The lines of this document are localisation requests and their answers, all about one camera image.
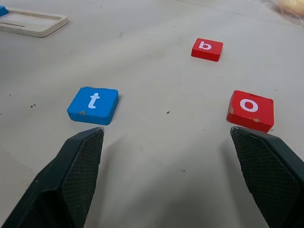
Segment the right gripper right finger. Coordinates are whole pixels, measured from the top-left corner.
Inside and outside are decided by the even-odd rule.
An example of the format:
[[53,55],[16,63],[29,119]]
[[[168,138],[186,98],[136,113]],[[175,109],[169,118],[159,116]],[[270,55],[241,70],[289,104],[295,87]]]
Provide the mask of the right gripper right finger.
[[304,162],[279,137],[230,129],[249,192],[271,228],[304,226]]

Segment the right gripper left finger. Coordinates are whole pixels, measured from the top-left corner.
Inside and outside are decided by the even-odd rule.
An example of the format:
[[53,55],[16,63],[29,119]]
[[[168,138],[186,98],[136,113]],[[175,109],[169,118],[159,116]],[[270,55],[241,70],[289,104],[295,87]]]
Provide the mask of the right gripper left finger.
[[65,141],[31,182],[4,228],[82,228],[96,188],[104,139],[102,127]]

